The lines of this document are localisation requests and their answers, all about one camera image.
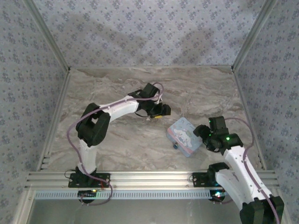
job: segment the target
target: marble surface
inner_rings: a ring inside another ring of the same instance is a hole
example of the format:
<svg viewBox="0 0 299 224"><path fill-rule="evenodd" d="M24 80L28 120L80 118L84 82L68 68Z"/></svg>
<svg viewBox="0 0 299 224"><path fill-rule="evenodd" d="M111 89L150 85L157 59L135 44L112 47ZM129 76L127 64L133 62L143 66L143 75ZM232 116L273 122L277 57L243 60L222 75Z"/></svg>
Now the marble surface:
<svg viewBox="0 0 299 224"><path fill-rule="evenodd" d="M221 154L209 152L202 145L192 157L186 158L166 138L167 128L181 117L194 126L208 125L209 117L220 115L246 120L233 75L217 69L112 68L71 70L70 76L48 170L75 168L78 157L66 139L66 130L89 103L111 103L148 82L164 85L163 101L170 105L171 115L149 119L129 114L111 122L106 138L97 146L98 170L206 169L209 164L224 161ZM250 144L250 131L243 123L228 120L227 126L245 146ZM71 139L79 146L75 130ZM255 168L261 167L255 147L250 150L249 159Z"/></svg>

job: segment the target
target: floral wallpaper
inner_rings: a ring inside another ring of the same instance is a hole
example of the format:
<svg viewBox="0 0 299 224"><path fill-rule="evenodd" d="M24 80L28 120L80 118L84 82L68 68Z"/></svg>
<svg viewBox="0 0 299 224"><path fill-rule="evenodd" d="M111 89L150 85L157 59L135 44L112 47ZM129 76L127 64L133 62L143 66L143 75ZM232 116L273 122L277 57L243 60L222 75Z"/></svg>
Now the floral wallpaper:
<svg viewBox="0 0 299 224"><path fill-rule="evenodd" d="M299 223L299 2L280 0L237 75L269 168Z"/></svg>
<svg viewBox="0 0 299 224"><path fill-rule="evenodd" d="M34 0L71 67L231 65L264 0Z"/></svg>
<svg viewBox="0 0 299 224"><path fill-rule="evenodd" d="M0 1L0 223L36 169L65 72L21 0Z"/></svg>

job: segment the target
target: aluminum frame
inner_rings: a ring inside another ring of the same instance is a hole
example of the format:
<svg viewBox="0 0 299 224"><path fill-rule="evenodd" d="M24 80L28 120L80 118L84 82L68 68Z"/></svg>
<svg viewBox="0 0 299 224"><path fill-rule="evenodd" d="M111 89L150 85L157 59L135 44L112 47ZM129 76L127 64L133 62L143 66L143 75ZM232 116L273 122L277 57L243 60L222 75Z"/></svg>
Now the aluminum frame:
<svg viewBox="0 0 299 224"><path fill-rule="evenodd" d="M241 49L239 50L239 53L237 57L235 58L235 61L233 62L232 68L233 72L238 71L242 62L245 60L250 48L254 44L258 34L262 30L264 24L268 20L268 17L270 16L270 13L272 12L273 8L275 7L277 3L277 0L266 0L262 9L260 10L259 15L256 18L256 21L251 27L251 30L249 31L245 42L243 43Z"/></svg>
<svg viewBox="0 0 299 224"><path fill-rule="evenodd" d="M54 56L56 57L58 63L60 64L61 68L64 71L68 70L67 62L61 53L58 45L56 44L53 35L51 34L49 28L47 27L45 21L43 20L42 15L38 11L33 0L23 0L25 6L27 7L29 13L31 14L33 20L35 21L37 27L39 28L41 34L43 35L44 39L48 43L48 46L52 50Z"/></svg>
<svg viewBox="0 0 299 224"><path fill-rule="evenodd" d="M222 189L222 187L194 188L189 177L197 171L105 171L111 174L111 181L115 190L184 190L194 191L195 189ZM273 170L258 170L259 177L271 190L274 196L281 196L276 174ZM20 197L13 224L26 224L32 209L33 200L39 190L73 191L83 189L68 188L68 179L64 172L31 172L25 183L25 190ZM287 207L285 207L281 224L292 224Z"/></svg>
<svg viewBox="0 0 299 224"><path fill-rule="evenodd" d="M57 101L57 104L56 104L56 107L54 110L53 118L52 118L50 128L49 128L46 140L45 140L45 144L43 146L43 151L42 151L42 154L40 156L39 162L36 167L37 171L45 169L47 166L43 166L44 163L47 164L49 162L50 154L51 154L50 149L51 149L52 142L54 140L54 137L55 137L55 134L57 131L57 126L58 126L58 123L60 120L62 106L64 104L64 99L65 99L65 95L66 95L66 91L67 91L69 82L70 82L70 72L67 71L65 78L64 78L64 83L63 83L62 89L59 93L58 101Z"/></svg>
<svg viewBox="0 0 299 224"><path fill-rule="evenodd" d="M260 143L257 141L257 133L256 133L256 129L253 125L253 121L252 121L252 118L250 116L250 112L249 112L249 108L247 106L247 103L246 103L246 100L245 100L245 96L244 96L244 93L242 92L242 87L241 87L241 83L240 83L240 80L239 80L239 77L237 76L237 74L235 72L233 72L234 74L234 79L235 79L235 83L237 85L237 88L238 88L238 92L240 94L240 98L241 98L241 102L242 102L242 105L243 105L243 108L244 108L244 111L245 111L245 115L246 115L246 118L247 118L247 121L248 121L248 124L249 126L251 127L252 131L253 131L253 135L254 135L254 139L255 139L255 146L258 150L258 157L260 159L260 162L262 164L262 168L267 170L267 164L266 164L266 160L263 156L263 152L261 150L261 146L260 146Z"/></svg>

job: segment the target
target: white robotic arm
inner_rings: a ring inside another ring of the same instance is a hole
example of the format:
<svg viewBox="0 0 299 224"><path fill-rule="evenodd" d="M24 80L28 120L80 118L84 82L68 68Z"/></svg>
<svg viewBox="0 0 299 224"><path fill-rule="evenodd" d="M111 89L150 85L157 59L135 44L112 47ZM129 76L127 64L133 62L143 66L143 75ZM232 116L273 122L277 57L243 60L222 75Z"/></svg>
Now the white robotic arm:
<svg viewBox="0 0 299 224"><path fill-rule="evenodd" d="M231 165L232 169L222 169L215 174L217 183L219 183L233 199L239 210L242 209L243 203L249 204L255 198L265 199L257 186L252 181L243 162L244 147L235 146L224 152L225 160ZM262 186L262 190L270 197L271 192L261 181L248 157L246 163L254 179Z"/></svg>
<svg viewBox="0 0 299 224"><path fill-rule="evenodd" d="M280 223L284 202L281 197L274 197L261 181L248 157L244 155L245 149L239 136L229 134L222 116L209 118L209 124L210 128L200 125L193 133L202 138L209 151L220 152L232 169L223 162L212 164L202 180L213 186L223 187L239 208L243 224L273 224L275 219Z"/></svg>
<svg viewBox="0 0 299 224"><path fill-rule="evenodd" d="M131 96L126 96L123 99L117 100L113 103L107 105L100 105L100 107L109 107L109 105L113 105L125 100L124 103L116 104L115 106L112 106L109 109L102 110L103 112L108 113L110 115L109 123L123 115L126 115L128 113L134 113L137 111L139 106L139 103L137 101L126 101L132 98L133 97ZM87 143L83 139L80 139L80 154L86 171L89 174L91 174L96 169L96 146L88 147ZM80 162L78 163L78 168L82 173L84 173Z"/></svg>
<svg viewBox="0 0 299 224"><path fill-rule="evenodd" d="M76 126L78 137L80 138L80 155L87 173L91 174L96 170L96 145L103 141L110 122L138 110L145 110L151 118L170 115L170 107L160 103L161 96L162 93L160 94L160 90L157 87L147 84L143 90L132 92L123 99L110 104L98 106L92 103L88 105L82 116L99 108L106 109L91 115ZM78 169L84 174L81 165L79 162Z"/></svg>

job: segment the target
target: white cable tray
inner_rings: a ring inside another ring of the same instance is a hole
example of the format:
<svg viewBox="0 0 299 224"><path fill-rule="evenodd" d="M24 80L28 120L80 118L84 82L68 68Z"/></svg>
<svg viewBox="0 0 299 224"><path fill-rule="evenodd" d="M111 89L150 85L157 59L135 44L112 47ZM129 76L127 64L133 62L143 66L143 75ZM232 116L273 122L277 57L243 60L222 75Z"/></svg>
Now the white cable tray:
<svg viewBox="0 0 299 224"><path fill-rule="evenodd" d="M79 199L77 190L37 190L35 199ZM98 191L96 197L84 199L107 199L110 192ZM112 199L210 199L210 190L114 190Z"/></svg>

